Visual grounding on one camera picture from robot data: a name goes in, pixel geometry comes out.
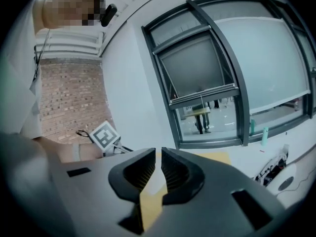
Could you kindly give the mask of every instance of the person's arm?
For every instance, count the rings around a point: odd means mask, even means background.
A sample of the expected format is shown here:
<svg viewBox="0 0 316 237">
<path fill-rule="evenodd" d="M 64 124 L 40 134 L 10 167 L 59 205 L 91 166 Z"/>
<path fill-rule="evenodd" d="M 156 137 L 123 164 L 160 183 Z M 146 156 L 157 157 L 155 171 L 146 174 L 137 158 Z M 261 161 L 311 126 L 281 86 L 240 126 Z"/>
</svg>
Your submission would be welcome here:
<svg viewBox="0 0 316 237">
<path fill-rule="evenodd" d="M 44 137 L 34 139 L 48 154 L 58 154 L 62 163 L 75 161 L 72 144 L 60 144 Z M 102 158 L 101 149 L 95 144 L 81 144 L 79 152 L 80 160 L 94 160 Z"/>
</svg>

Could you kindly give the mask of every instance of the window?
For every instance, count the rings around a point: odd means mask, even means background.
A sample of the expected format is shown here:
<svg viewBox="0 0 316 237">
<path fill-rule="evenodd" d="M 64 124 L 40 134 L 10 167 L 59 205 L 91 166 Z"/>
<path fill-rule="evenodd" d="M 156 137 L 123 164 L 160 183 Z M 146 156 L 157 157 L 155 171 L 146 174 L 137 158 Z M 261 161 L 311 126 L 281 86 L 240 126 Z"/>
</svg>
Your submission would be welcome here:
<svg viewBox="0 0 316 237">
<path fill-rule="evenodd" d="M 178 42 L 158 57 L 170 100 L 234 83 L 224 54 L 209 33 Z"/>
<path fill-rule="evenodd" d="M 296 98 L 268 110 L 250 115 L 250 135 L 288 123 L 303 115 L 303 98 Z"/>
<path fill-rule="evenodd" d="M 272 17 L 259 2 L 233 1 L 205 5 L 202 9 L 214 21 L 235 17 Z"/>
<path fill-rule="evenodd" d="M 290 6 L 188 0 L 178 9 L 144 28 L 177 147 L 247 146 L 265 127 L 274 136 L 316 114 L 315 51 Z"/>
<path fill-rule="evenodd" d="M 158 46 L 173 36 L 199 25 L 200 22 L 193 16 L 193 14 L 186 11 L 161 25 L 158 25 L 151 30 L 151 34 L 155 45 Z"/>
<path fill-rule="evenodd" d="M 282 20 L 232 19 L 218 26 L 240 64 L 250 114 L 309 93 L 298 46 Z"/>
<path fill-rule="evenodd" d="M 315 59 L 313 49 L 311 47 L 309 40 L 307 39 L 306 34 L 300 31 L 296 31 L 296 34 L 298 38 L 300 39 L 300 42 L 303 46 L 303 50 L 306 54 L 310 72 L 316 72 L 316 59 Z"/>
<path fill-rule="evenodd" d="M 234 97 L 178 108 L 175 115 L 184 142 L 237 138 Z"/>
</svg>

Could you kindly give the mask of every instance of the red brick wall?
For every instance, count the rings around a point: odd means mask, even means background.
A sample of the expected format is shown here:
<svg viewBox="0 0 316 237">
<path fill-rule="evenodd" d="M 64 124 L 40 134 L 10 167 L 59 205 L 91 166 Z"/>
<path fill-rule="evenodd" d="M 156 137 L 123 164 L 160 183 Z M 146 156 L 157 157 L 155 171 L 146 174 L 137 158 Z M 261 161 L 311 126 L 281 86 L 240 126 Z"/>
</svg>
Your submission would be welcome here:
<svg viewBox="0 0 316 237">
<path fill-rule="evenodd" d="M 41 61 L 42 135 L 59 143 L 89 143 L 76 135 L 91 132 L 108 120 L 114 126 L 101 61 L 85 59 L 44 59 Z"/>
</svg>

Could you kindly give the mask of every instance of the cable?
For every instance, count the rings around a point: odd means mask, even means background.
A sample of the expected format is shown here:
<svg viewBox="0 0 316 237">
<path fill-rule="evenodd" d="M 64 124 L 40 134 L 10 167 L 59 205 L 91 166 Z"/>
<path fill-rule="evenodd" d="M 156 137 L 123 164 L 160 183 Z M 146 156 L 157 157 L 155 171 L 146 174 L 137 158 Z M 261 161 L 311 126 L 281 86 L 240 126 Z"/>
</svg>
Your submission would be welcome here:
<svg viewBox="0 0 316 237">
<path fill-rule="evenodd" d="M 202 98 L 202 96 L 200 96 L 200 97 L 201 97 L 201 102 L 202 102 L 202 106 L 203 106 L 203 109 L 204 109 L 203 98 Z"/>
<path fill-rule="evenodd" d="M 35 69 L 35 73 L 34 73 L 34 76 L 33 76 L 33 81 L 35 81 L 36 78 L 38 77 L 40 60 L 41 60 L 41 57 L 42 57 L 42 55 L 44 53 L 44 50 L 45 50 L 45 47 L 46 47 L 46 44 L 47 44 L 47 41 L 48 41 L 49 32 L 50 32 L 50 29 L 48 30 L 48 32 L 46 34 L 45 41 L 44 41 L 43 47 L 41 48 L 41 51 L 39 53 L 39 57 L 38 58 L 37 58 L 37 53 L 36 53 L 36 69 Z"/>
<path fill-rule="evenodd" d="M 79 135 L 79 136 L 81 136 L 81 137 L 89 138 L 90 141 L 91 141 L 92 143 L 94 143 L 94 141 L 91 139 L 90 135 L 89 135 L 85 130 L 78 130 L 78 131 L 76 131 L 76 134 Z"/>
<path fill-rule="evenodd" d="M 301 184 L 302 182 L 307 181 L 307 179 L 309 178 L 310 174 L 312 174 L 315 169 L 316 169 L 316 167 L 315 167 L 310 173 L 308 173 L 306 179 L 303 179 L 303 180 L 301 180 L 301 181 L 299 182 L 299 184 L 298 184 L 298 186 L 297 186 L 296 189 L 294 189 L 294 190 L 284 190 L 284 191 L 281 191 L 281 192 L 279 192 L 279 193 L 276 195 L 276 197 L 277 197 L 278 195 L 280 195 L 281 193 L 283 193 L 283 192 L 294 192 L 294 191 L 296 191 L 296 190 L 300 187 L 300 184 Z"/>
</svg>

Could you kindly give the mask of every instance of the glass pane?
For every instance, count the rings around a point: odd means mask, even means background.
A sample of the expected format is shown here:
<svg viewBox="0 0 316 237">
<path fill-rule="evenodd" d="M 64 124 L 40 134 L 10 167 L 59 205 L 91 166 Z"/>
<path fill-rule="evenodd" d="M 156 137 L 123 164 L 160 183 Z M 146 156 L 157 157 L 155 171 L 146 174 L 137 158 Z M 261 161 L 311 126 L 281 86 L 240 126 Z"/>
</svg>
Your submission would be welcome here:
<svg viewBox="0 0 316 237">
<path fill-rule="evenodd" d="M 151 30 L 151 34 L 155 45 L 158 46 L 173 36 L 199 25 L 201 25 L 201 23 L 192 13 L 187 11 L 154 28 Z"/>
<path fill-rule="evenodd" d="M 214 21 L 235 17 L 273 17 L 260 2 L 222 2 L 205 5 L 202 9 Z"/>
<path fill-rule="evenodd" d="M 217 25 L 240 64 L 251 114 L 309 93 L 300 52 L 282 20 L 231 19 Z"/>
<path fill-rule="evenodd" d="M 176 98 L 233 82 L 224 54 L 212 38 L 197 35 L 159 56 L 165 81 L 173 85 Z"/>
<path fill-rule="evenodd" d="M 311 47 L 310 42 L 308 41 L 306 35 L 300 31 L 296 31 L 298 38 L 300 39 L 303 49 L 305 51 L 307 60 L 308 60 L 308 65 L 310 67 L 310 71 L 316 71 L 316 60 L 315 56 Z"/>
<path fill-rule="evenodd" d="M 261 133 L 264 127 L 269 129 L 288 123 L 303 115 L 303 97 L 293 99 L 271 109 L 250 116 L 250 135 Z"/>
<path fill-rule="evenodd" d="M 176 109 L 175 113 L 183 141 L 222 140 L 237 137 L 233 97 L 186 106 Z"/>
</svg>

